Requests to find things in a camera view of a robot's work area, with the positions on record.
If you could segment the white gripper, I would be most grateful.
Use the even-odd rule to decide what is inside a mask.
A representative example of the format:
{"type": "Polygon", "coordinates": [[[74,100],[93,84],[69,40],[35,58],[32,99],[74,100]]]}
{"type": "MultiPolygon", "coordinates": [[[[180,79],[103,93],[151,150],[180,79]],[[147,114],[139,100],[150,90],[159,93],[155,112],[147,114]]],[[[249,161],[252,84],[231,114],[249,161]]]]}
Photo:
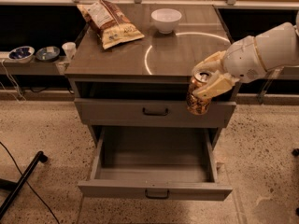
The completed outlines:
{"type": "Polygon", "coordinates": [[[250,83],[265,76],[253,36],[234,42],[226,52],[217,51],[208,56],[193,68],[193,75],[198,72],[211,74],[207,84],[192,92],[199,99],[211,99],[226,93],[238,81],[250,83]]]}

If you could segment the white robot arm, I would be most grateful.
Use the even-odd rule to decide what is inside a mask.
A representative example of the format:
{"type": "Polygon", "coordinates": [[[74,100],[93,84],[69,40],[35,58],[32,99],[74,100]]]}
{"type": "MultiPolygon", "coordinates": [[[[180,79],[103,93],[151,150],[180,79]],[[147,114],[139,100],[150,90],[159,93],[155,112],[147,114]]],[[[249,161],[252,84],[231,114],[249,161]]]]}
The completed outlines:
{"type": "Polygon", "coordinates": [[[262,34],[248,35],[197,64],[192,73],[209,72],[211,78],[192,94],[211,99],[229,91],[237,82],[250,83],[279,67],[298,64],[298,25],[285,22],[262,34]]]}

